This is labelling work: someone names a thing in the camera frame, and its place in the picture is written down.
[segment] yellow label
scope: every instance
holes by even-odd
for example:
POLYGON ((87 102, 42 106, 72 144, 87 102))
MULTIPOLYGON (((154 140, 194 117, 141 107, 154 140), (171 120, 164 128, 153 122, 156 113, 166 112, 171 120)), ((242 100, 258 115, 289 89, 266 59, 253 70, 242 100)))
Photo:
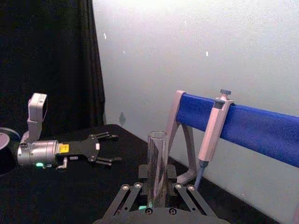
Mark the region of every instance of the yellow label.
POLYGON ((70 150, 69 144, 60 144, 59 145, 59 153, 68 153, 70 150))

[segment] screw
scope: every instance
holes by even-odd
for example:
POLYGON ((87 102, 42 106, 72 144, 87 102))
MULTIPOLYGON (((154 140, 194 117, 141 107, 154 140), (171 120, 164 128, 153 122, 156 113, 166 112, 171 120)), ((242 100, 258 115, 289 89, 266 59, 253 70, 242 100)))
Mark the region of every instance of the screw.
POLYGON ((169 209, 169 213, 171 215, 175 215, 177 213, 177 211, 175 209, 169 209))
POLYGON ((188 190, 192 191, 192 190, 194 190, 194 187, 193 186, 188 186, 188 190))
POLYGON ((229 91, 229 90, 220 90, 220 92, 221 92, 222 94, 225 94, 225 95, 230 95, 230 94, 232 94, 232 92, 229 91))
POLYGON ((175 187, 176 189, 181 189, 181 188, 182 188, 182 185, 180 185, 179 183, 177 183, 176 185, 174 185, 174 187, 175 187))
POLYGON ((140 184, 140 183, 137 183, 137 184, 135 184, 135 187, 136 187, 136 188, 140 188, 140 187, 141 187, 141 184, 140 184))
POLYGON ((145 210, 145 214, 147 214, 147 215, 151 215, 152 213, 153 213, 152 209, 146 209, 145 210))
POLYGON ((129 189, 129 186, 128 186, 128 185, 123 185, 123 186, 122 186, 122 189, 123 189, 123 190, 128 190, 128 189, 129 189))
POLYGON ((20 143, 21 149, 26 149, 28 147, 28 144, 26 142, 20 143))

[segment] green led light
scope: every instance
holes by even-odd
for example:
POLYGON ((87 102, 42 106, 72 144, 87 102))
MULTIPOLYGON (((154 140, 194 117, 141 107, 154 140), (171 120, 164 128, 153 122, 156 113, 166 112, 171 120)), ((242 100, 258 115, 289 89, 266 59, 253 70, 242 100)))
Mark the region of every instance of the green led light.
POLYGON ((36 166, 37 166, 37 167, 43 167, 43 163, 38 162, 38 163, 36 164, 36 166))
POLYGON ((138 210, 141 210, 141 209, 146 209, 146 205, 139 206, 138 210))

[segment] black curtain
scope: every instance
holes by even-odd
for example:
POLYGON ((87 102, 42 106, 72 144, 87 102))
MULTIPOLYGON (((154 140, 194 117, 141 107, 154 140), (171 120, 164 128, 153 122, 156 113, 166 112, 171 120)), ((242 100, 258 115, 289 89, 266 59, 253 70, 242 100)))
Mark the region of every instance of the black curtain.
POLYGON ((105 97, 92 1, 0 5, 0 126, 23 134, 34 92, 48 95, 42 136, 102 125, 105 97))

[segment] silver cylindrical motor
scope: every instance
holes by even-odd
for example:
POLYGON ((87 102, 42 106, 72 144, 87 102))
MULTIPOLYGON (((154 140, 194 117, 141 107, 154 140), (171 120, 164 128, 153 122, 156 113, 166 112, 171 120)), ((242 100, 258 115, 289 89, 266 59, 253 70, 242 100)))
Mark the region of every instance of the silver cylindrical motor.
POLYGON ((36 141, 28 144, 28 148, 22 148, 18 153, 18 163, 22 165, 37 165, 51 167, 56 165, 55 158, 58 152, 57 140, 36 141))

